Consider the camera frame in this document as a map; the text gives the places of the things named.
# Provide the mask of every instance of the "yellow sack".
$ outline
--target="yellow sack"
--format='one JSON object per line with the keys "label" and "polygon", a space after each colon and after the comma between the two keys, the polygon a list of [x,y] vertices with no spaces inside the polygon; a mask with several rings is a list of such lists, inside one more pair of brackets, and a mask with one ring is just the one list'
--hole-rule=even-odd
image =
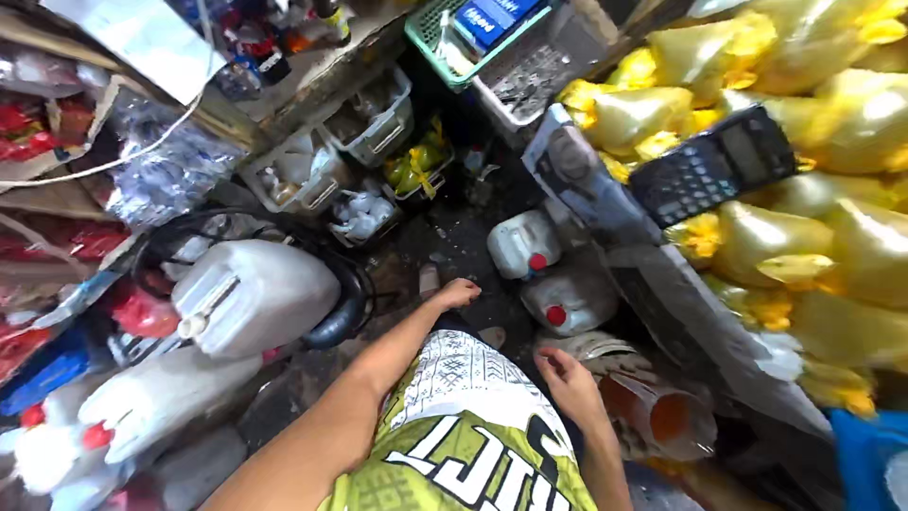
{"label": "yellow sack", "polygon": [[755,67],[753,89],[773,95],[810,92],[864,56],[871,44],[902,34],[894,20],[901,0],[754,0],[747,8],[768,16],[778,41]]}
{"label": "yellow sack", "polygon": [[834,231],[832,289],[891,308],[908,308],[908,215],[847,199],[826,222]]}
{"label": "yellow sack", "polygon": [[908,75],[849,69],[817,91],[825,107],[810,155],[840,174],[908,169]]}
{"label": "yellow sack", "polygon": [[719,207],[719,230],[722,245],[713,256],[712,271],[747,286],[781,286],[757,265],[779,256],[828,256],[833,242],[833,231],[821,222],[737,201]]}
{"label": "yellow sack", "polygon": [[880,73],[908,73],[908,38],[890,45],[874,46],[852,67]]}
{"label": "yellow sack", "polygon": [[656,31],[646,40],[656,85],[689,89],[694,107],[704,107],[727,85],[753,83],[749,67],[774,42],[775,29],[767,17],[747,12],[728,21]]}
{"label": "yellow sack", "polygon": [[592,112],[596,120],[584,135],[612,155],[635,156],[635,147],[660,131],[686,131],[692,98],[690,91],[678,87],[597,95]]}
{"label": "yellow sack", "polygon": [[842,367],[894,367],[908,358],[908,314],[825,291],[794,297],[788,333],[804,350]]}
{"label": "yellow sack", "polygon": [[719,217],[715,213],[703,213],[688,218],[680,224],[663,231],[669,243],[698,270],[709,267],[709,261],[722,243],[719,234]]}
{"label": "yellow sack", "polygon": [[875,177],[808,172],[783,179],[742,197],[742,202],[762,208],[822,220],[835,201],[852,198],[889,209],[898,195]]}
{"label": "yellow sack", "polygon": [[807,357],[797,383],[818,406],[844,408],[864,418],[876,416],[876,381],[870,371],[830,366]]}
{"label": "yellow sack", "polygon": [[777,97],[726,89],[721,93],[718,109],[728,115],[754,103],[763,105],[785,132],[794,150],[809,150],[811,142],[817,138],[813,133],[814,120],[825,107],[824,102],[812,97]]}
{"label": "yellow sack", "polygon": [[703,274],[714,295],[740,319],[744,328],[759,332],[782,332],[791,325],[791,297],[784,289],[745,289],[717,276]]}
{"label": "yellow sack", "polygon": [[649,48],[638,48],[618,63],[618,69],[608,78],[614,90],[646,89],[656,84],[656,61]]}

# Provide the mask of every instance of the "plastic bottle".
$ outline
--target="plastic bottle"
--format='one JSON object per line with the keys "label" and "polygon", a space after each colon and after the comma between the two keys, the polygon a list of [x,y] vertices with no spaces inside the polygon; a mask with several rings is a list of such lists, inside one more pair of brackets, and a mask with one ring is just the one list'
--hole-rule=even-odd
{"label": "plastic bottle", "polygon": [[602,325],[618,307],[606,276],[570,267],[527,284],[520,299],[539,323],[565,337]]}
{"label": "plastic bottle", "polygon": [[119,463],[186,425],[261,367],[261,355],[214,360],[196,346],[175,349],[107,380],[79,409],[79,420],[112,432],[104,461]]}
{"label": "plastic bottle", "polygon": [[317,257],[262,240],[213,246],[173,290],[178,332],[214,357],[240,358],[312,330],[341,296]]}
{"label": "plastic bottle", "polygon": [[525,278],[561,258],[561,244],[545,213],[531,209],[495,225],[486,240],[505,278]]}

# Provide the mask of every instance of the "fingers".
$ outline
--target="fingers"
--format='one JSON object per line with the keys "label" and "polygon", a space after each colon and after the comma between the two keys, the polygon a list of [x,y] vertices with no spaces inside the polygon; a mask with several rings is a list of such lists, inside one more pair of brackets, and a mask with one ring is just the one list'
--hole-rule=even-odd
{"label": "fingers", "polygon": [[558,365],[561,366],[561,368],[566,373],[569,373],[571,370],[580,366],[580,363],[576,360],[576,358],[568,355],[567,353],[561,351],[556,347],[541,347],[539,349],[539,354],[557,362]]}
{"label": "fingers", "polygon": [[546,380],[549,388],[563,383],[561,381],[561,378],[558,376],[558,373],[555,372],[555,367],[552,367],[552,365],[544,356],[536,355],[533,357],[533,361],[536,362],[536,368],[542,375],[542,379]]}

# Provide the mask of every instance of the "red cap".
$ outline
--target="red cap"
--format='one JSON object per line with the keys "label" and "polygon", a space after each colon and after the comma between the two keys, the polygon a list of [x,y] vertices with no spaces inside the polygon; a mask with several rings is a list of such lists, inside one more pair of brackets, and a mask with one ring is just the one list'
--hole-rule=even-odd
{"label": "red cap", "polygon": [[43,424],[45,419],[44,409],[41,407],[41,403],[38,403],[37,405],[29,406],[22,412],[22,416],[19,417],[19,425],[22,427],[34,427]]}
{"label": "red cap", "polygon": [[529,257],[529,267],[533,268],[533,270],[539,271],[546,266],[548,266],[548,260],[544,255],[533,254]]}
{"label": "red cap", "polygon": [[546,319],[553,326],[562,326],[568,320],[568,313],[562,306],[551,306],[546,309]]}
{"label": "red cap", "polygon": [[85,430],[82,435],[82,445],[86,449],[97,449],[109,446],[113,439],[114,431],[112,429],[104,429],[104,424],[99,422]]}

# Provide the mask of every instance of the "right hand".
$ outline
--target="right hand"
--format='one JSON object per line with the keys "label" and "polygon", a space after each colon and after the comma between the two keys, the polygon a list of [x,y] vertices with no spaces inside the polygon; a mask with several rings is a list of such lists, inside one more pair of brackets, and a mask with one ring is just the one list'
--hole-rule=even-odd
{"label": "right hand", "polygon": [[454,307],[468,306],[475,300],[482,289],[466,278],[455,278],[441,288],[429,301],[447,311]]}
{"label": "right hand", "polygon": [[581,431],[611,425],[596,380],[576,358],[555,347],[541,347],[534,359],[555,403]]}

